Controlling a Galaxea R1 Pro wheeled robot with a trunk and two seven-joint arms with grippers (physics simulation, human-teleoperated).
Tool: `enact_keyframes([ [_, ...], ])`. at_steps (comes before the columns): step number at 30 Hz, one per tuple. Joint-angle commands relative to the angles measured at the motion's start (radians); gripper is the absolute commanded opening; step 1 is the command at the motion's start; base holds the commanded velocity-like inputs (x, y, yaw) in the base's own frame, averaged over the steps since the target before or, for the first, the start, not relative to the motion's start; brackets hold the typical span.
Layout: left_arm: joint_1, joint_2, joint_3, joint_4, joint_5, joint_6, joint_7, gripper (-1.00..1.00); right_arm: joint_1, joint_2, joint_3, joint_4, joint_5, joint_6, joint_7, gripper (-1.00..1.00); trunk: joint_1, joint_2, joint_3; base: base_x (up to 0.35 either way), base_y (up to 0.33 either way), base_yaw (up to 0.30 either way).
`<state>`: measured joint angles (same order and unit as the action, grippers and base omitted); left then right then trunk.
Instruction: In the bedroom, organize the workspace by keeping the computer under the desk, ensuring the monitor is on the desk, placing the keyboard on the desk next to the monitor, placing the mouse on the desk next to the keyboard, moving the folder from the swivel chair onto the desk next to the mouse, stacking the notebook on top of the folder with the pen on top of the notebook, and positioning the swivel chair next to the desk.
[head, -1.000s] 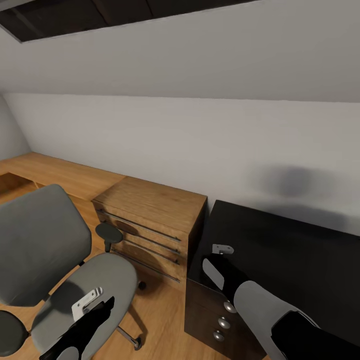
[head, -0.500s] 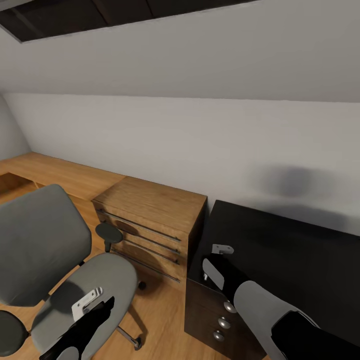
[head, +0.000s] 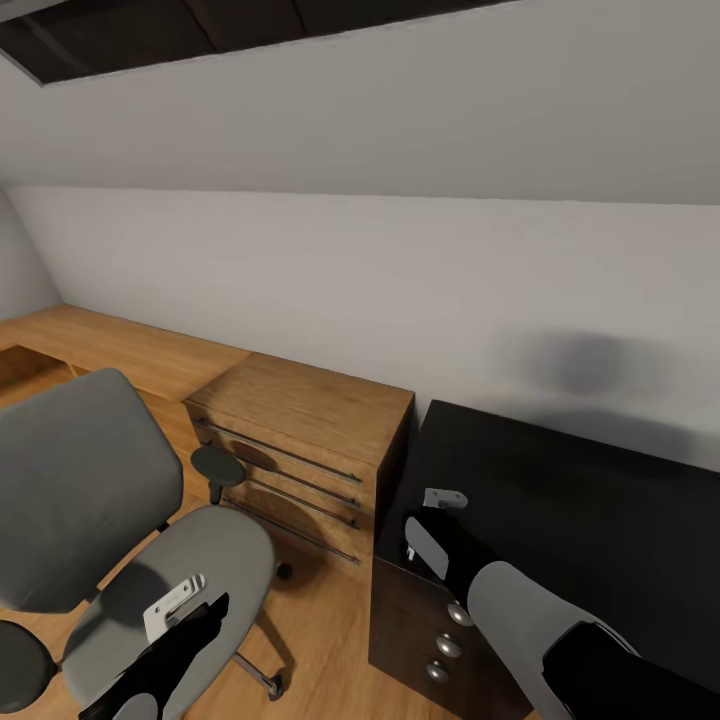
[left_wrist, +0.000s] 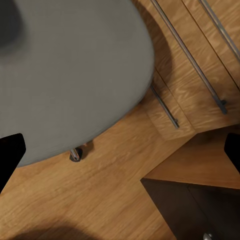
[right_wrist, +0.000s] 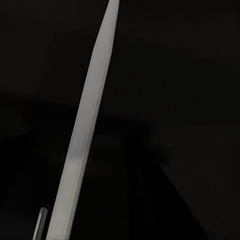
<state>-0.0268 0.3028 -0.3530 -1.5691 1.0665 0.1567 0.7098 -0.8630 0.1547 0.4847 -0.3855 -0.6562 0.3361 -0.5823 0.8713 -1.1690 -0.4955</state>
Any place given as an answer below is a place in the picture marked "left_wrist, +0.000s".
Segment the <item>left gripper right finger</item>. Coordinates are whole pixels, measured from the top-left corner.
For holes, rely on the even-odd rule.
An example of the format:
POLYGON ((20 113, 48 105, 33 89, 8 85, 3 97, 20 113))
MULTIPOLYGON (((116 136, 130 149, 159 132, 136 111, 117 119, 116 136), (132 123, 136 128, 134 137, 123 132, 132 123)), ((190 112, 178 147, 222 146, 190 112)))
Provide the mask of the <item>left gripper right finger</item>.
POLYGON ((229 133, 227 135, 224 151, 240 173, 240 135, 229 133))

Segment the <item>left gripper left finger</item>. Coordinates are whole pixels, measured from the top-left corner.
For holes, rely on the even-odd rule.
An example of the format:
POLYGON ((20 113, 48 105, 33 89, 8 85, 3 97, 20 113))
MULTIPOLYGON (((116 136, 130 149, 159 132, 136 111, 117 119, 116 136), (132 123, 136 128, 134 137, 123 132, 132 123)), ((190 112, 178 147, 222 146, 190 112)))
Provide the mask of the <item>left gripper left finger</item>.
POLYGON ((26 153, 22 133, 0 138, 0 193, 26 153))

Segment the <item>swivel chair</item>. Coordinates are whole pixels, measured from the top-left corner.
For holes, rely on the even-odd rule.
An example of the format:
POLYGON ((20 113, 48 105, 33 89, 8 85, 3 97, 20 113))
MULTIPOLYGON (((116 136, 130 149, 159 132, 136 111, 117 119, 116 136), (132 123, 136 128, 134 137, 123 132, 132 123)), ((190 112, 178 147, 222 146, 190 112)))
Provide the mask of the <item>swivel chair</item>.
POLYGON ((16 168, 70 151, 145 96, 155 71, 132 0, 0 0, 0 139, 22 133, 16 168))

